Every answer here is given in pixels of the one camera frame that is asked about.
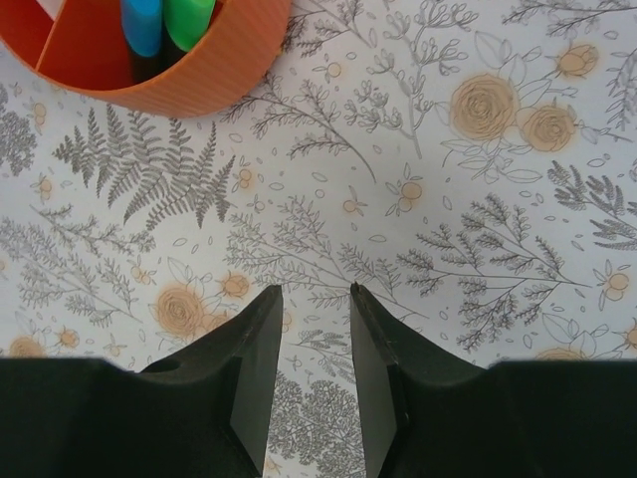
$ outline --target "table surface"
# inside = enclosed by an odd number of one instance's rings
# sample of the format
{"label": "table surface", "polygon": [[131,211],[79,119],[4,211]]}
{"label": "table surface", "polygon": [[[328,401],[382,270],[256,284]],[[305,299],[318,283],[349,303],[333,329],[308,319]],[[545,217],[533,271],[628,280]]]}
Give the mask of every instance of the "table surface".
{"label": "table surface", "polygon": [[2,355],[139,370],[284,284],[266,476],[322,478],[364,476],[354,281],[479,365],[635,358],[636,14],[298,0],[263,83],[186,120],[2,47]]}

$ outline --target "blue marker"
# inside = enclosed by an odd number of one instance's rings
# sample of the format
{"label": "blue marker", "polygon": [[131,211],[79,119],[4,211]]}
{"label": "blue marker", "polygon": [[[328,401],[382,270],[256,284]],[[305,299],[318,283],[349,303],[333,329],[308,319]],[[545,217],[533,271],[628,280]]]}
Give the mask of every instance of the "blue marker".
{"label": "blue marker", "polygon": [[162,70],[162,0],[120,0],[121,28],[128,43],[132,78],[145,82]]}

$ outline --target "blue object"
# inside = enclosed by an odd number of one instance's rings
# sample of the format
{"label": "blue object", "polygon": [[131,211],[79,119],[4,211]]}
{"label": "blue object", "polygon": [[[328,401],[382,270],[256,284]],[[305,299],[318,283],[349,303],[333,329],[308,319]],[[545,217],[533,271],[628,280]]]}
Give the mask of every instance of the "blue object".
{"label": "blue object", "polygon": [[121,0],[121,28],[130,49],[155,57],[161,49],[162,0]]}

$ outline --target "orange plastic cup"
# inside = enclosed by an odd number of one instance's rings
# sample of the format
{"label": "orange plastic cup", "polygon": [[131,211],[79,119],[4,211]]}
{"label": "orange plastic cup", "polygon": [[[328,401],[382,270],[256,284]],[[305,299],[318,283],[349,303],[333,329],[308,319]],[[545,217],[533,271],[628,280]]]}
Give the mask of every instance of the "orange plastic cup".
{"label": "orange plastic cup", "polygon": [[49,82],[156,115],[197,117],[252,90],[280,51],[292,0],[217,0],[212,25],[181,61],[134,85],[118,0],[65,0],[52,21],[36,0],[2,0],[0,38]]}

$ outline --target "tablecloth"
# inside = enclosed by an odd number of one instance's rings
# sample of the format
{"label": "tablecloth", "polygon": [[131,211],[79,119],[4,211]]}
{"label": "tablecloth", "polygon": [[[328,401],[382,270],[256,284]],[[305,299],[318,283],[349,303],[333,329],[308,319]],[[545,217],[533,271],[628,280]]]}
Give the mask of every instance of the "tablecloth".
{"label": "tablecloth", "polygon": [[482,366],[634,359],[636,22],[632,0],[296,0],[263,82],[199,119],[3,47],[2,355],[139,370],[282,284],[265,473],[321,478],[364,476],[354,281]]}

